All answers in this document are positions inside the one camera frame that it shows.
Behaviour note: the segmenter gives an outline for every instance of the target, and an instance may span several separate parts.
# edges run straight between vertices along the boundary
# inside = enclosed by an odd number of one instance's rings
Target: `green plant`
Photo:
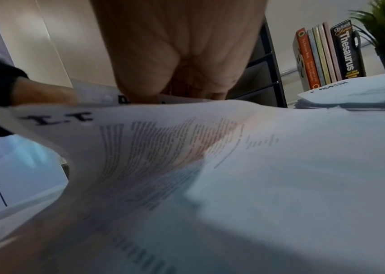
[[[385,0],[374,0],[369,3],[371,12],[351,10],[350,18],[361,22],[365,29],[355,26],[362,36],[375,47],[385,43]]]

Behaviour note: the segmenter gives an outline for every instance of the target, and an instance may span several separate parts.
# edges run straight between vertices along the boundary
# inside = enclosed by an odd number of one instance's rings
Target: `beige panel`
[[[51,39],[73,79],[115,86],[89,0],[37,0]]]
[[[72,86],[35,0],[0,0],[0,33],[14,64],[30,79]]]

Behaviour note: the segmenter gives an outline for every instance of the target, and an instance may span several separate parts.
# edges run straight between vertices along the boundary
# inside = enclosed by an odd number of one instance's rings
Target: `black organizer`
[[[227,99],[244,100],[273,107],[287,107],[274,46],[266,20],[260,29],[250,61]]]

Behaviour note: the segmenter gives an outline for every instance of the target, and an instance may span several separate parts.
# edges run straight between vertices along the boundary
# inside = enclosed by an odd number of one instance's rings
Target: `row of books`
[[[366,76],[361,40],[350,20],[332,28],[324,22],[298,30],[293,51],[304,91]]]

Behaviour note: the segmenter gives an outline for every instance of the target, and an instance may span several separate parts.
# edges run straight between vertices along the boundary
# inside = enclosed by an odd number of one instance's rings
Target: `gray book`
[[[314,63],[316,64],[317,75],[319,75],[320,86],[326,86],[325,76],[323,75],[322,66],[320,64],[319,51],[317,51],[317,44],[314,38],[313,30],[308,30],[308,39],[310,40],[311,51],[313,52]]]

